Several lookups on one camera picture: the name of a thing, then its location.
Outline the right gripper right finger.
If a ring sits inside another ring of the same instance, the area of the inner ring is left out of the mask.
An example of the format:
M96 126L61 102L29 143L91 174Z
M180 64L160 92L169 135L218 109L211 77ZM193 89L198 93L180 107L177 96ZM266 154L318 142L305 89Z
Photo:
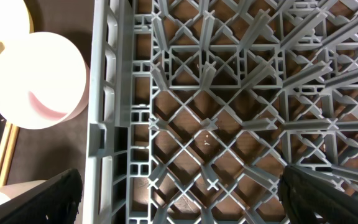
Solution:
M278 196L290 223L358 223L358 201L329 186L312 170L286 166L280 176Z

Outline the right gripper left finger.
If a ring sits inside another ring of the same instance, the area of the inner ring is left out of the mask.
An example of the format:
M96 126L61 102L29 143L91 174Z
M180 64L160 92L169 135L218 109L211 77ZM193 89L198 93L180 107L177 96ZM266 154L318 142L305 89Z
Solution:
M74 223L82 191L77 169L0 187L0 223Z

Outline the pink round bowl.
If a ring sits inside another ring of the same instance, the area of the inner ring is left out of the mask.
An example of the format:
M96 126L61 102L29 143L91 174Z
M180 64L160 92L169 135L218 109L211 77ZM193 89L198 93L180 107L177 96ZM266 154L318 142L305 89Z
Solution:
M88 105L90 70L76 45L51 32L13 40L0 54L0 114L25 129L44 129Z

